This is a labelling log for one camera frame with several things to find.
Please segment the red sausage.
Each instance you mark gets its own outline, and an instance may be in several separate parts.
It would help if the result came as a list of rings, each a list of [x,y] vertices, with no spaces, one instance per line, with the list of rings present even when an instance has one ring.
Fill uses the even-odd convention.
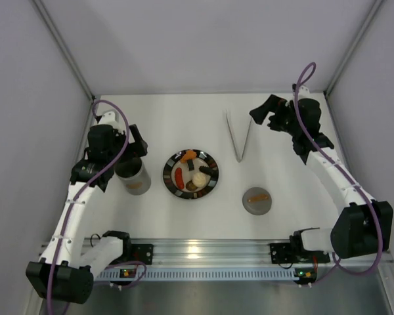
[[[176,168],[175,170],[175,182],[178,187],[178,189],[183,190],[185,188],[185,184],[183,181],[183,172],[180,167]]]

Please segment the black seaweed sushi piece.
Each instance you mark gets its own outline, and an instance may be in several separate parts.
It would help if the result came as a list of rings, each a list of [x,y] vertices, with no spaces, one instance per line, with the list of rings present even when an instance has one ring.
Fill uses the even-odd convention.
[[[188,170],[189,170],[190,172],[194,170],[194,162],[193,162],[192,159],[188,159],[188,160],[186,161],[186,164],[187,164]]]

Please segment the metal tongs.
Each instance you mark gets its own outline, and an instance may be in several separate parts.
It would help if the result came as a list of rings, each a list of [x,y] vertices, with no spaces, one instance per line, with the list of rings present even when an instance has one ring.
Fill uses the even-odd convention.
[[[241,163],[246,154],[253,119],[247,112],[226,110],[225,121],[235,159]]]

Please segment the white rice ball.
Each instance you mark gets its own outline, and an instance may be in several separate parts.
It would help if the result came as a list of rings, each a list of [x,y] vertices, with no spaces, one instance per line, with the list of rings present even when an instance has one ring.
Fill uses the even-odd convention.
[[[197,188],[203,188],[207,184],[207,176],[202,172],[195,173],[192,177],[192,183]]]

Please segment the black ridged food piece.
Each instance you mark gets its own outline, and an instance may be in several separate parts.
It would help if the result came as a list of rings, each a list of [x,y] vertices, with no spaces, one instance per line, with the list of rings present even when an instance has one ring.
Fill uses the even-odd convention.
[[[211,177],[214,177],[216,175],[216,171],[212,169],[211,167],[205,167],[205,166],[200,166],[199,171],[205,175],[209,175]]]

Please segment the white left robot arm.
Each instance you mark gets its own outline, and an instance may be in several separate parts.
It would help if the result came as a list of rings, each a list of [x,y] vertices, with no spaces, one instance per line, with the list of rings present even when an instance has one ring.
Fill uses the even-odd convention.
[[[72,168],[66,203],[51,240],[39,260],[29,262],[26,268],[33,288],[49,304],[83,304],[105,269],[139,263],[127,232],[109,230],[92,249],[82,251],[87,225],[114,176],[115,166],[121,159],[136,156],[126,144],[129,135],[140,135],[137,126],[124,131],[119,120],[115,111],[107,111],[89,129],[88,145]]]

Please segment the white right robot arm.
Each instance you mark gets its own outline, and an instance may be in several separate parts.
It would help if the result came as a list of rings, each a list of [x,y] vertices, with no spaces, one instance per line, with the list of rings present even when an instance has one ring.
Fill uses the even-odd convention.
[[[309,90],[295,87],[297,100],[274,94],[250,111],[253,121],[288,133],[293,150],[332,198],[338,218],[331,228],[307,228],[292,235],[304,251],[335,253],[341,259],[382,253],[389,249],[393,208],[378,201],[354,179],[340,161],[332,141],[321,132],[319,101]]]

